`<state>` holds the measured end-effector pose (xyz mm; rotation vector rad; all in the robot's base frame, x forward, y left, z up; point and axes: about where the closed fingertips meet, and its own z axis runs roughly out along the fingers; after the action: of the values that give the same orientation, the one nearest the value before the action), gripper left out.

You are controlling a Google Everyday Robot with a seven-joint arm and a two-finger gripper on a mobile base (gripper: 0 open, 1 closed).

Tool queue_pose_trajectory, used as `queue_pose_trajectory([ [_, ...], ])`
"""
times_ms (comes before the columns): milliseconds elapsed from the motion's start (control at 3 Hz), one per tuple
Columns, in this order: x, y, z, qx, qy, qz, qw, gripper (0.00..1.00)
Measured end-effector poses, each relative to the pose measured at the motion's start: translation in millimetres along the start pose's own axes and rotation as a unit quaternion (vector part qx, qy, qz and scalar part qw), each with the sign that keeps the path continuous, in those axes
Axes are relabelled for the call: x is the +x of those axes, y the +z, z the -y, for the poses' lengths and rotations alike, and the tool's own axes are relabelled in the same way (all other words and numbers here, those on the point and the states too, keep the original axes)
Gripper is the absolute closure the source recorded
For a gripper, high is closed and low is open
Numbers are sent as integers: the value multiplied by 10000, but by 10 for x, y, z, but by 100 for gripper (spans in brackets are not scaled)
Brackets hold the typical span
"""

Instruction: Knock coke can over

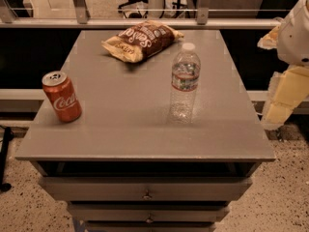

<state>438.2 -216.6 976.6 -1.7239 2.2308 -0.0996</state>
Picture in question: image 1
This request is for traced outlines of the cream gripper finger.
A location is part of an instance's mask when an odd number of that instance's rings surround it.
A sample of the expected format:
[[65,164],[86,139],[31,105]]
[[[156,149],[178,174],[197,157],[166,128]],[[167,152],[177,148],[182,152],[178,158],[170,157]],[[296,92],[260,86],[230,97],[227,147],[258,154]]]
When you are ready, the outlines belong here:
[[263,126],[283,126],[293,111],[309,96],[309,68],[290,65],[270,79],[263,107]]
[[257,43],[257,47],[267,50],[276,49],[279,29],[280,26],[276,26],[261,37]]

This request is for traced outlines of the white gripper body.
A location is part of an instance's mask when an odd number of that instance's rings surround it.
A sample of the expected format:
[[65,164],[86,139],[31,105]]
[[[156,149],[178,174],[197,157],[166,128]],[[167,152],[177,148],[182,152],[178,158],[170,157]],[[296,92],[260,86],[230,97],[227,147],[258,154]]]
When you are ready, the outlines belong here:
[[282,21],[277,40],[277,54],[290,65],[309,65],[308,0],[298,0]]

